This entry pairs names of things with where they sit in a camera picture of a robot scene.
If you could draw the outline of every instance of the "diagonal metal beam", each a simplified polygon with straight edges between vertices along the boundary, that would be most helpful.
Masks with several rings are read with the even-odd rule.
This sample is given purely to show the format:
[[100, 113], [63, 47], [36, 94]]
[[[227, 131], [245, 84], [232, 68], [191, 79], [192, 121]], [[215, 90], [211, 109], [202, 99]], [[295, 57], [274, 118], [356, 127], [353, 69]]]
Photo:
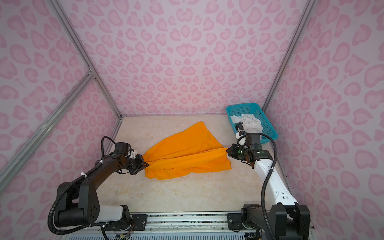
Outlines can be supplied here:
[[28, 162], [32, 154], [39, 148], [49, 133], [60, 122], [68, 109], [73, 105], [77, 98], [87, 88], [88, 84], [95, 79], [95, 75], [90, 71], [71, 93], [61, 102], [49, 118], [36, 130], [35, 134], [28, 140], [23, 149], [10, 159], [4, 171], [0, 174], [0, 194], [5, 190], [17, 173]]
[[88, 66], [88, 69], [95, 73], [96, 83], [98, 84], [98, 86], [99, 86], [101, 92], [103, 93], [104, 97], [106, 98], [107, 102], [109, 103], [109, 105], [111, 106], [111, 108], [113, 109], [115, 114], [118, 116], [118, 118], [121, 119], [122, 114], [121, 114], [119, 108], [117, 107], [111, 94], [108, 92], [107, 88], [105, 87], [103, 81], [101, 80], [99, 73], [97, 72], [97, 70], [96, 70], [95, 66], [93, 65], [90, 57], [88, 56], [87, 52], [85, 51], [85, 48], [82, 45], [82, 43], [81, 43], [79, 37], [77, 36], [75, 30], [73, 29], [72, 24], [69, 21], [69, 18], [63, 9], [63, 6], [59, 2], [59, 0], [47, 0], [47, 2], [51, 6], [53, 12], [55, 13], [56, 17], [58, 18], [61, 25], [63, 26], [65, 32], [67, 33], [67, 35], [71, 39], [72, 43], [74, 44], [74, 47], [77, 49], [82, 60]]
[[272, 98], [273, 98], [273, 95], [275, 94], [276, 88], [277, 88], [279, 82], [281, 81], [283, 74], [284, 74], [284, 71], [285, 71], [286, 67], [288, 66], [288, 63], [289, 63], [289, 61], [290, 61], [290, 59], [291, 59], [291, 57], [295, 51], [295, 48], [296, 48], [297, 44], [299, 43], [300, 38], [303, 35], [305, 28], [306, 28], [306, 26], [307, 26], [307, 24], [311, 18], [311, 15], [316, 8], [317, 2], [318, 2], [318, 0], [308, 0], [306, 5], [305, 5], [303, 13], [299, 19], [299, 23], [298, 23], [295, 31], [293, 32], [292, 40], [289, 43], [288, 49], [285, 52], [285, 55], [284, 55], [283, 60], [281, 62], [281, 65], [280, 65], [280, 67], [277, 71], [276, 77], [273, 81], [272, 87], [269, 90], [267, 98], [265, 100], [265, 103], [262, 107], [263, 112], [266, 112], [269, 104], [272, 101]]

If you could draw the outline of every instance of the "plastic laundry basket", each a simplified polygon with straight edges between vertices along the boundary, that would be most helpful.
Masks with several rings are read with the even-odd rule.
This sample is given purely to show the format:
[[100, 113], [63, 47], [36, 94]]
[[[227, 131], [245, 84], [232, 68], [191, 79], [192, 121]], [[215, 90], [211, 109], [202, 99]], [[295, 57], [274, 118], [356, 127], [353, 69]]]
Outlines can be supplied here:
[[[257, 103], [244, 103], [244, 104], [237, 104], [228, 106], [225, 109], [228, 114], [229, 122], [232, 125], [233, 131], [237, 133], [236, 131], [236, 124], [233, 124], [231, 116], [236, 115], [238, 117], [241, 117], [241, 114], [253, 114], [256, 118], [258, 118], [263, 126], [263, 133], [270, 136], [273, 140], [276, 140], [279, 135], [277, 134], [276, 130], [273, 128], [272, 124], [264, 114], [263, 110], [260, 108], [260, 106]], [[269, 139], [262, 136], [261, 144], [269, 142]]]

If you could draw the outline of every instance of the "orange pants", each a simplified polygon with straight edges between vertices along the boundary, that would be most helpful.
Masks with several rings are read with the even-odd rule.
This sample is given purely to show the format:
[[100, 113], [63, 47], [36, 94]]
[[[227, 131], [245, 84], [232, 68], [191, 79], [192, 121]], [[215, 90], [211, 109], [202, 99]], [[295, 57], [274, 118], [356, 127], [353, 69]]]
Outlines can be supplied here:
[[149, 164], [145, 176], [159, 180], [194, 173], [220, 172], [231, 169], [225, 147], [198, 122], [184, 132], [162, 140], [143, 156]]

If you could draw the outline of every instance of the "white cloth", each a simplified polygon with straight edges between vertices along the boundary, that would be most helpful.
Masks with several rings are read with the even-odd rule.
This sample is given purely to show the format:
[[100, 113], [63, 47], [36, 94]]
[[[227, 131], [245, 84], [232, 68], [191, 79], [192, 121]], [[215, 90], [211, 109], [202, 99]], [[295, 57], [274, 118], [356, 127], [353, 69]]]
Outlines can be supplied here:
[[259, 119], [255, 118], [253, 114], [241, 114], [241, 117], [231, 116], [233, 123], [242, 122], [245, 132], [262, 133], [263, 126]]

